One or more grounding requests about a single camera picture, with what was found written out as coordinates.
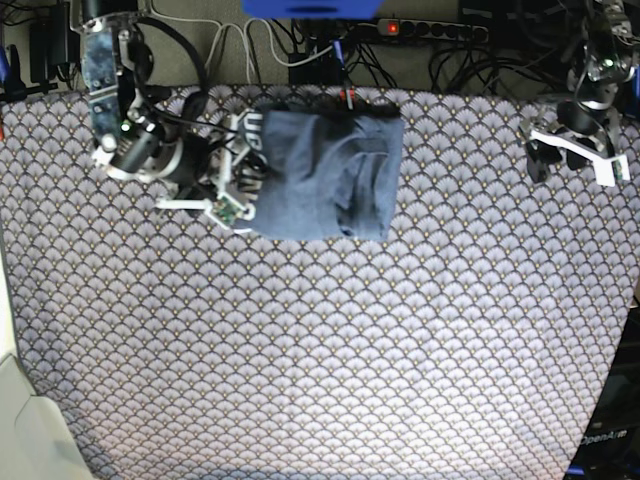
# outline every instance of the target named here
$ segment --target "blue object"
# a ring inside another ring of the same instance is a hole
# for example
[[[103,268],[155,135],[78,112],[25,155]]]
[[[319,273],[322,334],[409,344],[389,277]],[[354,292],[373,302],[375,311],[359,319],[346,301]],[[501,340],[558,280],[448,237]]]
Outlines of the blue object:
[[[340,40],[335,40],[333,42],[333,50],[336,53],[336,57],[340,62],[340,65],[342,65],[343,67],[346,66],[344,61],[344,54],[342,53],[342,44],[340,43]]]
[[[5,84],[11,76],[11,66],[7,59],[4,47],[0,46],[0,84]]]
[[[584,470],[582,467],[571,465],[567,470],[567,475],[575,475],[576,477],[584,477]]]
[[[636,104],[640,102],[640,68],[636,68],[636,74],[633,77],[633,95],[636,97]]]
[[[258,18],[372,18],[383,0],[244,0]]]

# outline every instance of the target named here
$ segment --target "white cable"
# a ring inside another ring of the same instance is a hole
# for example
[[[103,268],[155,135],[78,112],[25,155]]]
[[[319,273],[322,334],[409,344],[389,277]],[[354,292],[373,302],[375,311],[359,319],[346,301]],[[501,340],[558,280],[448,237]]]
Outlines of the white cable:
[[[246,55],[246,59],[247,59],[247,66],[246,66],[246,74],[247,74],[247,82],[248,83],[252,83],[253,80],[251,79],[251,74],[252,73],[256,73],[256,64],[255,62],[257,62],[257,59],[252,58],[251,56],[251,51],[249,48],[249,25],[251,25],[251,23],[253,22],[260,22],[263,25],[265,25],[267,27],[267,32],[269,32],[269,40],[270,40],[270,46],[271,46],[271,53],[273,55],[273,58],[275,59],[276,62],[278,62],[280,65],[282,65],[283,67],[287,67],[287,68],[295,68],[295,67],[300,67],[302,65],[306,65],[308,63],[311,63],[315,60],[317,60],[320,57],[323,57],[324,55],[330,53],[331,51],[333,51],[333,46],[329,46],[327,48],[325,48],[324,50],[321,50],[318,53],[315,53],[311,56],[309,56],[308,58],[304,59],[304,60],[300,60],[299,62],[293,62],[293,63],[289,63],[286,62],[284,60],[282,60],[277,53],[276,50],[276,44],[275,44],[275,38],[274,38],[274,29],[273,29],[273,25],[271,25],[269,22],[267,22],[266,20],[262,19],[262,18],[250,18],[247,23],[244,26],[244,30],[239,26],[236,25],[235,23],[225,23],[225,24],[221,24],[220,22],[218,22],[217,20],[210,20],[207,18],[182,18],[182,17],[173,17],[171,15],[166,15],[164,13],[160,13],[160,11],[158,11],[158,9],[155,6],[155,0],[150,0],[149,1],[149,8],[151,10],[151,13],[153,15],[155,15],[158,18],[162,18],[164,20],[173,20],[175,22],[183,22],[183,23],[208,23],[211,25],[215,25],[218,28],[218,31],[216,32],[214,38],[213,38],[213,42],[211,44],[211,49],[209,50],[209,55],[207,56],[207,60],[205,62],[205,67],[207,68],[207,71],[210,73],[210,68],[211,68],[211,62],[213,61],[213,56],[215,55],[216,49],[218,48],[218,43],[220,42],[221,38],[222,38],[222,34],[224,33],[224,31],[227,28],[232,28],[234,30],[236,30],[239,34],[240,37],[242,39],[242,46],[244,47],[244,51],[245,51],[245,55]]]
[[[207,18],[182,18],[182,17],[173,17],[171,15],[165,15],[164,13],[161,13],[160,11],[158,11],[158,9],[155,6],[155,0],[150,0],[149,9],[151,10],[151,13],[153,13],[153,15],[155,15],[158,18],[162,18],[164,20],[173,20],[175,22],[183,22],[183,23],[209,23],[211,25],[215,25],[216,27],[218,27],[218,31],[216,32],[216,35],[213,38],[213,43],[211,44],[211,49],[209,50],[209,55],[207,56],[207,60],[204,64],[209,74],[211,73],[210,72],[211,62],[213,61],[213,56],[215,55],[216,49],[218,48],[218,42],[222,38],[222,33],[227,28],[234,28],[242,38],[242,46],[244,47],[245,55],[247,57],[247,71],[251,70],[255,72],[255,68],[253,63],[251,62],[251,57],[249,54],[249,43],[246,37],[244,36],[244,32],[238,25],[234,23],[225,23],[223,25],[217,20],[210,20]]]
[[[244,35],[245,38],[249,38],[249,25],[251,25],[251,23],[253,22],[260,22],[263,25],[265,25],[267,27],[267,31],[269,32],[269,39],[270,44],[271,44],[271,53],[273,54],[273,58],[276,60],[276,62],[278,62],[280,65],[282,65],[283,67],[288,67],[288,68],[295,68],[295,67],[300,67],[302,65],[306,65],[307,63],[311,63],[315,60],[317,60],[320,57],[323,57],[324,55],[326,55],[327,53],[330,53],[331,51],[333,51],[333,46],[329,46],[327,48],[325,48],[324,50],[321,50],[320,52],[311,55],[308,58],[305,58],[304,60],[301,60],[299,62],[294,62],[294,63],[288,63],[285,62],[284,60],[282,60],[279,56],[278,53],[276,52],[276,45],[275,45],[275,39],[274,39],[274,32],[273,32],[273,25],[271,25],[269,22],[267,22],[266,20],[262,19],[262,18],[250,18],[247,23],[244,26]]]

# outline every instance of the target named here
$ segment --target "screw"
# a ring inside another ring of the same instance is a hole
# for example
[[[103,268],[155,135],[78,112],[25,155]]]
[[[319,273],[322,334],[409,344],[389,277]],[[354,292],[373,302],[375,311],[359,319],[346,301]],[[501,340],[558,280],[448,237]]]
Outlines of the screw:
[[[110,133],[107,133],[102,137],[100,144],[107,153],[114,152],[118,148],[118,141],[116,140],[116,137]]]

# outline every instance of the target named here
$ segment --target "gray t-shirt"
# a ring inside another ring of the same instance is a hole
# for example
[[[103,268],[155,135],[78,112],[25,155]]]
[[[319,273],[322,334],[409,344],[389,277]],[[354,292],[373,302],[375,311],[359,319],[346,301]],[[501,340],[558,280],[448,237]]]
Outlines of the gray t-shirt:
[[[386,240],[396,208],[403,132],[400,118],[266,112],[261,153],[270,172],[255,219],[236,228],[281,240]]]

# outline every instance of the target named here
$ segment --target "table surface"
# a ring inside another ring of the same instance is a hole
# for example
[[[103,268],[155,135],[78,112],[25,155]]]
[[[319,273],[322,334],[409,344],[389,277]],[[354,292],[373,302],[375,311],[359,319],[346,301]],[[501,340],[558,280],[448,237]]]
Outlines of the table surface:
[[[209,117],[336,90],[216,87]],[[273,242],[94,168],[86,99],[3,108],[20,357],[104,479],[560,479],[638,280],[633,182],[525,173],[535,106],[360,89],[405,160],[384,244]],[[168,104],[178,111],[185,92]]]

